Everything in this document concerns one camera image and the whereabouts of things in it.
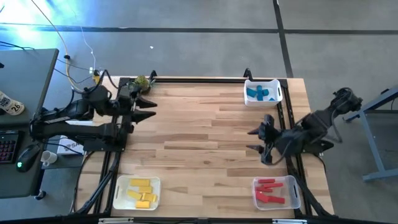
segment gray table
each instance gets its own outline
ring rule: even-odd
[[[29,137],[29,119],[43,106],[51,80],[58,49],[0,50],[0,90],[25,104],[22,116],[0,116],[0,130],[21,130],[25,133],[19,154],[32,144]],[[15,164],[0,164],[0,198],[26,197],[37,193],[43,171],[40,154],[32,168],[17,172]]]

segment yellow block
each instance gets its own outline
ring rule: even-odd
[[[150,180],[148,180],[148,179],[131,179],[130,185],[136,186],[136,187],[148,187],[148,186],[150,186]]]
[[[137,192],[135,192],[135,191],[133,191],[133,190],[127,190],[127,195],[130,196],[130,197],[132,197],[132,198],[135,198],[135,199],[137,199],[137,200],[140,200],[141,197],[142,197],[141,194],[139,194],[139,193],[137,193]]]
[[[157,196],[154,194],[144,193],[142,195],[142,200],[145,200],[145,201],[156,202],[156,199],[157,199]]]
[[[140,193],[152,193],[152,187],[139,187],[138,192]]]
[[[137,201],[136,208],[150,208],[150,202]]]

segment wooden table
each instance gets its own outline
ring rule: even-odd
[[[119,77],[113,77],[118,83]],[[304,80],[287,80],[294,118],[310,112]],[[103,85],[116,96],[108,80]],[[160,205],[154,211],[112,210],[113,217],[223,217],[292,218],[293,210],[259,211],[253,205],[254,177],[287,175],[285,162],[267,167],[247,144],[260,143],[246,133],[259,126],[265,114],[275,118],[276,107],[249,108],[243,103],[241,83],[157,83],[145,98],[156,102],[157,114],[138,125],[122,153],[119,175],[159,177]],[[285,103],[282,105],[287,114]],[[94,122],[110,122],[95,116]],[[272,156],[280,155],[274,150]],[[80,208],[98,185],[104,153],[88,159],[80,177]],[[313,155],[302,156],[308,188],[333,213],[322,163]],[[102,206],[106,203],[108,187]]]

